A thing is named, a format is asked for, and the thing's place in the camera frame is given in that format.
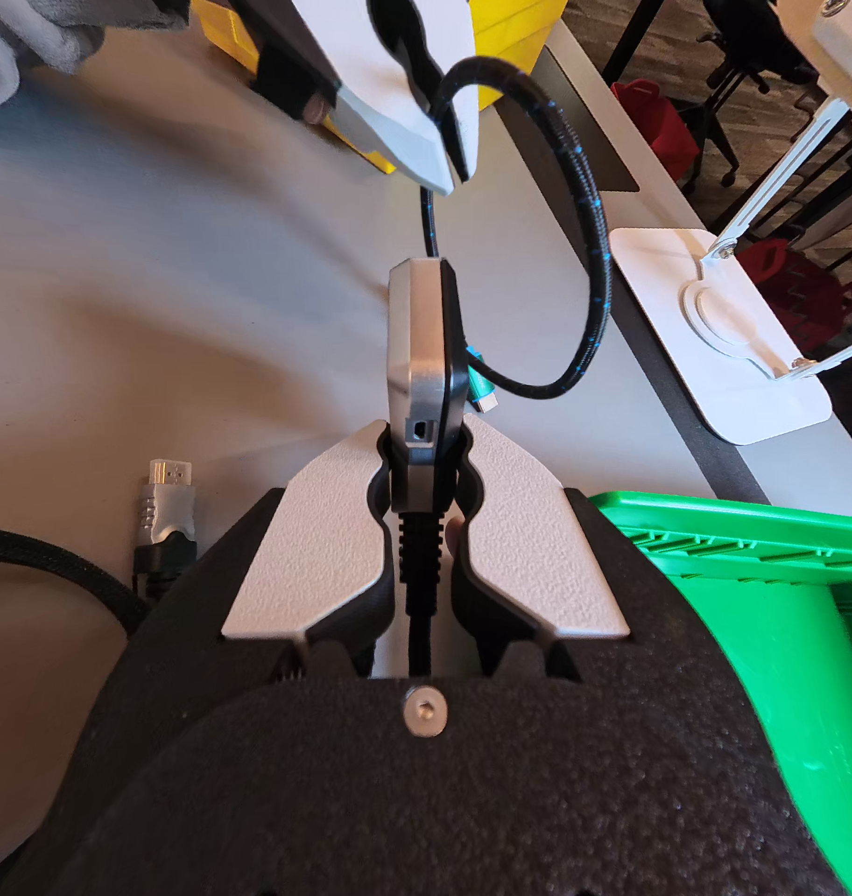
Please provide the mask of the black HDMI switch box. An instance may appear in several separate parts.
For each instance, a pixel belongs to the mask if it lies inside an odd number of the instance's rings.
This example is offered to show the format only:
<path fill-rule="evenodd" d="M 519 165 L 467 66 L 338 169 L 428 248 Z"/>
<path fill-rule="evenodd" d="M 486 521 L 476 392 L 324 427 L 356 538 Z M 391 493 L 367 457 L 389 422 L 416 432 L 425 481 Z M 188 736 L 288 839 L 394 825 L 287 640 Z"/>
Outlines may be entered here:
<path fill-rule="evenodd" d="M 468 358 L 451 264 L 434 257 L 392 268 L 387 393 L 391 501 L 398 514 L 442 513 L 450 505 Z"/>

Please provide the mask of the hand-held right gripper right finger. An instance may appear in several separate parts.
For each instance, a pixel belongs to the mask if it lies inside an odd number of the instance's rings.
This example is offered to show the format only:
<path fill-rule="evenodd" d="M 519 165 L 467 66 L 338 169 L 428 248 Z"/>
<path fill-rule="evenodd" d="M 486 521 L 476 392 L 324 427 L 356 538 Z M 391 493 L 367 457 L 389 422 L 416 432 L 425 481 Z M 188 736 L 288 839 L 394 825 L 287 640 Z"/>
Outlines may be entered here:
<path fill-rule="evenodd" d="M 464 417 L 461 436 L 452 607 L 465 631 L 481 649 L 626 638 L 630 627 L 562 484 L 480 417 Z"/>

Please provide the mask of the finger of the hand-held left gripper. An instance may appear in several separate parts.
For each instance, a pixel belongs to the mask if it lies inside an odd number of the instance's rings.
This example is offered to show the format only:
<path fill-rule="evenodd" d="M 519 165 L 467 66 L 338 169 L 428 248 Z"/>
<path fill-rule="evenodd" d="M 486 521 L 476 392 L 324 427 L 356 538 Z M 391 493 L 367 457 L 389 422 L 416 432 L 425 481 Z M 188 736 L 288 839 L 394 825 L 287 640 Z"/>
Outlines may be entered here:
<path fill-rule="evenodd" d="M 341 79 L 332 121 L 342 135 L 419 185 L 450 195 L 454 175 L 440 126 L 414 97 L 405 68 L 409 2 L 295 3 Z"/>
<path fill-rule="evenodd" d="M 409 2 L 405 68 L 424 111 L 436 99 L 447 73 L 476 55 L 472 11 L 466 1 Z M 440 126 L 444 147 L 459 178 L 476 171 L 479 147 L 479 89 L 462 87 L 450 99 Z"/>

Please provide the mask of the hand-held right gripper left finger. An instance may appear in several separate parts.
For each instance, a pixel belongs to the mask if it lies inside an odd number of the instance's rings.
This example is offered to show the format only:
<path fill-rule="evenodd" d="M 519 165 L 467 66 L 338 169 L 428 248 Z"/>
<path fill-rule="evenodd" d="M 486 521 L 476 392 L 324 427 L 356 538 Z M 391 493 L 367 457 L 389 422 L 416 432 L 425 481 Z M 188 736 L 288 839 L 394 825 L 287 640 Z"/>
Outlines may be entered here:
<path fill-rule="evenodd" d="M 228 640 L 374 644 L 394 617 L 383 509 L 386 423 L 371 423 L 285 487 L 221 633 Z"/>

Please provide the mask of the black HDMI cable green plug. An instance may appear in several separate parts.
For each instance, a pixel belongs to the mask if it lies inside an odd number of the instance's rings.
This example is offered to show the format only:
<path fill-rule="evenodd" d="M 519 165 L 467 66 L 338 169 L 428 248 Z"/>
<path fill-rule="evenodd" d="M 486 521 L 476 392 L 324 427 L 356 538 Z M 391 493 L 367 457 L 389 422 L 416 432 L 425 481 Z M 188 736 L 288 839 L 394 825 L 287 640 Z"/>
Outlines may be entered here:
<path fill-rule="evenodd" d="M 442 75 L 430 104 L 430 118 L 441 126 L 452 100 L 465 87 L 486 86 L 511 98 L 541 132 L 564 177 L 587 252 L 589 305 L 584 334 L 562 375 L 547 385 L 526 385 L 501 375 L 484 360 L 470 355 L 473 370 L 493 386 L 524 399 L 556 399 L 572 390 L 593 361 L 611 316 L 612 256 L 609 230 L 595 178 L 584 146 L 562 108 L 530 75 L 495 57 L 471 56 Z"/>

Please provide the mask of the person's left forearm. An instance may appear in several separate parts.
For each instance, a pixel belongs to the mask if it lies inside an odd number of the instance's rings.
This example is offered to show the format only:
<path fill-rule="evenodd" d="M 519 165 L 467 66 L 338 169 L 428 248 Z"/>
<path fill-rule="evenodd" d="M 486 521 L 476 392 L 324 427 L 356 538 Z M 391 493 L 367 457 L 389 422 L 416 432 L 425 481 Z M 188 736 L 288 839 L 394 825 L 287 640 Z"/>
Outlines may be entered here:
<path fill-rule="evenodd" d="M 24 71 L 76 73 L 99 51 L 107 28 L 187 27 L 189 1 L 0 1 L 0 106 Z"/>

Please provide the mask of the green plastic bin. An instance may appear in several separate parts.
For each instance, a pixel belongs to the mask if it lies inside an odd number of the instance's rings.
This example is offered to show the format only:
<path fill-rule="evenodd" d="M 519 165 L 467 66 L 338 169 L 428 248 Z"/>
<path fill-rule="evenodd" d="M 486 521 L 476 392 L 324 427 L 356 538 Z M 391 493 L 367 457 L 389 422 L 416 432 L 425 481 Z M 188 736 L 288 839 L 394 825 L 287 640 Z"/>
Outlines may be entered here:
<path fill-rule="evenodd" d="M 634 491 L 591 501 L 722 647 L 852 894 L 852 517 Z"/>

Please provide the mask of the black office chair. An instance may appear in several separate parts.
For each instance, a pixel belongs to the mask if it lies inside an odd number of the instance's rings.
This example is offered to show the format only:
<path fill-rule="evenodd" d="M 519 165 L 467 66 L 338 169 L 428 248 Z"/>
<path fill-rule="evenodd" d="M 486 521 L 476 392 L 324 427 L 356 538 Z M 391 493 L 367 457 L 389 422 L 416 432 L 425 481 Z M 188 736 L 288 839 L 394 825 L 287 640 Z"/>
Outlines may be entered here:
<path fill-rule="evenodd" d="M 745 79 L 756 84 L 759 93 L 768 94 L 766 72 L 797 86 L 817 82 L 816 68 L 787 38 L 775 12 L 776 2 L 703 1 L 702 5 L 714 26 L 705 39 L 724 55 L 722 64 L 707 78 L 711 95 L 704 109 L 708 117 Z"/>

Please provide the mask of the red chair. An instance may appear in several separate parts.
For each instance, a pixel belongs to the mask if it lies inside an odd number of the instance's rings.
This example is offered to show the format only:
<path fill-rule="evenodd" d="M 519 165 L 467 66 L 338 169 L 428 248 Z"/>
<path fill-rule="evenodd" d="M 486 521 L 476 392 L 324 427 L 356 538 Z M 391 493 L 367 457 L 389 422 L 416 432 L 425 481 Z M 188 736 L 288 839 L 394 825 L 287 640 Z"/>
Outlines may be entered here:
<path fill-rule="evenodd" d="M 625 110 L 670 178 L 678 182 L 697 159 L 700 149 L 671 100 L 647 79 L 611 84 Z"/>
<path fill-rule="evenodd" d="M 736 258 L 804 355 L 843 330 L 852 314 L 852 281 L 840 282 L 784 238 L 762 239 Z"/>

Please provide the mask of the black braided cable silver plug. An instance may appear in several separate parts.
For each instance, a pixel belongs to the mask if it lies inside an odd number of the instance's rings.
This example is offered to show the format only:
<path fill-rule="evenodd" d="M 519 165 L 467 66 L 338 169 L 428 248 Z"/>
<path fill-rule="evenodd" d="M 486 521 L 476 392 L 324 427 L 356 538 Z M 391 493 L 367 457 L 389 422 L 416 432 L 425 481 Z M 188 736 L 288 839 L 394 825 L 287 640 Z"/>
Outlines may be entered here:
<path fill-rule="evenodd" d="M 140 623 L 197 559 L 191 465 L 157 459 L 141 490 L 132 592 L 100 567 L 60 546 L 0 530 L 0 564 L 26 567 L 78 586 L 124 629 Z M 443 512 L 400 514 L 400 580 L 409 617 L 409 675 L 431 674 L 431 620 L 437 611 Z"/>

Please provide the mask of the yellow plastic bin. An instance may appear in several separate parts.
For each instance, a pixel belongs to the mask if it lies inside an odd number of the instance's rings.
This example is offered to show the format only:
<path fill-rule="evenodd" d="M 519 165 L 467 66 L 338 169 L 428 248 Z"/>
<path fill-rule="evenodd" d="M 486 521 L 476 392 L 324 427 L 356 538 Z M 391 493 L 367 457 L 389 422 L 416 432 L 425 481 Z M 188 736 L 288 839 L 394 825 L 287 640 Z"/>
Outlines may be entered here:
<path fill-rule="evenodd" d="M 228 51 L 234 59 L 239 58 L 234 52 L 239 39 L 245 37 L 244 55 L 239 61 L 255 75 L 261 45 L 253 40 L 235 9 L 228 2 L 192 2 L 191 5 L 200 14 L 206 38 L 219 49 Z M 477 2 L 475 10 L 470 6 L 475 56 L 495 57 L 511 62 L 509 57 L 496 54 L 496 50 L 518 47 L 524 39 L 532 38 L 535 34 L 545 39 L 551 25 L 562 15 L 564 6 L 564 2 Z M 483 105 L 480 102 L 481 88 L 478 89 L 480 111 Z M 332 111 L 330 119 L 338 132 L 333 134 L 353 147 L 351 141 L 342 135 L 332 121 Z M 354 151 L 372 164 L 381 161 L 379 168 L 385 173 L 397 169 L 377 151 L 362 151 L 356 147 Z"/>

